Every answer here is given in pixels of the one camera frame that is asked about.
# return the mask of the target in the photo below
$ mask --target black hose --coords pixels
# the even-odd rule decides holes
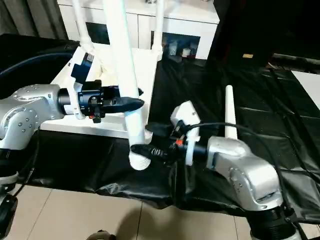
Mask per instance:
[[[46,53],[42,55],[37,55],[30,57],[26,60],[23,60],[21,62],[16,63],[15,65],[12,65],[8,67],[7,69],[0,72],[0,78],[3,78],[5,75],[17,70],[18,68],[21,68],[25,65],[33,64],[38,61],[42,61],[43,59],[53,58],[53,57],[69,57],[72,58],[73,54],[68,52],[53,52],[53,53]]]

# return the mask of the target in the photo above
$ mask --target table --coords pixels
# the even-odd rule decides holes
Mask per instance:
[[[73,43],[14,35],[1,36],[0,41],[6,46],[3,54],[9,62],[21,59],[21,54],[26,58],[45,46],[57,50],[66,45],[72,48]],[[20,41],[30,47],[22,48]],[[279,160],[299,221],[320,223],[320,111],[300,82],[289,71],[237,70],[219,62],[205,67],[204,63],[178,57],[158,63],[149,121],[167,123],[173,109],[187,100],[192,101],[204,122],[223,121],[225,86],[232,84],[236,121],[260,134]],[[50,64],[50,68],[45,67],[44,72],[41,64]],[[49,83],[64,64],[41,62],[21,69],[9,76],[0,97],[25,85]],[[43,74],[26,77],[37,71]],[[306,81],[305,76],[299,80]],[[206,138],[222,136],[223,132],[218,129],[200,134]],[[241,132],[239,138],[256,155],[269,160],[255,139]],[[33,156],[35,140],[24,151],[15,153],[20,168]],[[161,144],[161,139],[152,141]],[[183,210],[245,215],[228,182],[204,170],[202,163],[192,167],[178,163],[167,168],[152,162],[146,170],[135,171],[130,167],[128,153],[125,139],[40,131],[40,151],[30,185],[140,199],[158,209],[175,205]]]

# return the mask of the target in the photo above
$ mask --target tile floor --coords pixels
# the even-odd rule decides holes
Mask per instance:
[[[26,186],[6,240],[85,240],[101,229],[118,240],[251,240],[242,217],[154,209],[141,201]],[[308,238],[320,236],[303,224]]]

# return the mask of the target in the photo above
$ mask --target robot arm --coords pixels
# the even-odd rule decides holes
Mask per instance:
[[[35,84],[20,88],[0,100],[0,149],[22,150],[41,123],[62,119],[54,84]]]
[[[137,98],[120,97],[117,86],[102,87],[100,80],[85,82],[76,100],[81,113],[94,123],[108,113],[134,111],[144,104]],[[44,121],[72,114],[68,91],[57,84],[26,86],[0,100],[0,239],[8,235],[18,205],[10,194],[18,178],[10,151],[24,149]]]
[[[84,83],[77,96],[81,112],[94,123],[108,113],[134,111],[144,104],[140,99],[120,97],[117,86],[101,87],[99,80]],[[72,115],[70,106],[67,89],[56,84],[26,86],[0,100],[0,149],[24,149],[44,121]]]
[[[177,107],[171,116],[174,128],[169,149],[159,149],[152,145],[136,144],[131,150],[151,160],[172,165],[183,158],[191,166],[193,159],[205,161],[206,168],[221,174],[232,186],[241,207],[245,210],[253,240],[301,240],[300,230],[292,223],[294,212],[284,208],[280,181],[274,167],[266,160],[254,155],[250,148],[238,139],[212,136],[207,146],[188,137],[185,119],[179,117]],[[189,115],[183,110],[183,117],[194,118],[195,110],[189,107]],[[159,124],[147,125],[152,132],[159,130]]]

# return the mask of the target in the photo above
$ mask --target wire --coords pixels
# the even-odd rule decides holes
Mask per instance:
[[[261,137],[255,133],[254,131],[252,131],[250,128],[247,128],[245,126],[241,126],[238,124],[232,124],[232,123],[228,123],[228,122],[206,122],[206,123],[199,123],[199,124],[194,124],[194,125],[190,125],[188,128],[188,131],[190,131],[191,129],[194,128],[199,128],[199,127],[209,127],[209,126],[230,126],[230,127],[235,127],[236,129],[242,130],[244,132],[250,133],[251,135],[255,136],[258,141],[264,146],[264,148],[266,149],[270,160],[272,161],[272,164],[274,165],[274,169],[279,177],[279,184],[280,184],[280,191],[282,192],[282,197],[283,197],[283,205],[285,206],[286,209],[291,209],[291,207],[289,206],[289,201],[288,201],[288,196],[286,193],[286,189],[284,186],[284,178],[283,175],[280,171],[280,167],[279,167],[279,163],[277,162],[277,160],[273,157],[273,155],[271,154],[271,151],[269,149],[269,147],[267,146],[267,144],[262,141]]]
[[[12,65],[8,67],[7,69],[3,70],[0,72],[0,78],[4,77],[5,75],[29,64],[36,63],[38,61],[42,61],[43,59],[47,58],[53,58],[53,57],[70,57],[72,58],[73,54],[72,53],[67,53],[67,52],[53,52],[53,53],[46,53],[46,54],[41,54],[37,56],[30,57],[26,60],[23,60],[21,62],[18,62],[15,65]]]
[[[24,183],[20,186],[20,188],[13,194],[13,197],[17,197],[18,194],[24,189],[24,187],[28,184],[32,174],[34,173],[35,171],[35,164],[36,164],[36,161],[37,161],[37,158],[38,158],[38,154],[39,154],[39,149],[40,149],[40,130],[38,129],[37,130],[37,140],[36,140],[36,148],[35,148],[35,152],[34,152],[34,155],[33,155],[33,158],[32,158],[32,161],[28,161],[27,164],[23,167],[23,169],[19,172],[19,174],[23,173],[27,167],[29,166],[30,163],[32,163],[31,165],[31,169],[24,181]]]

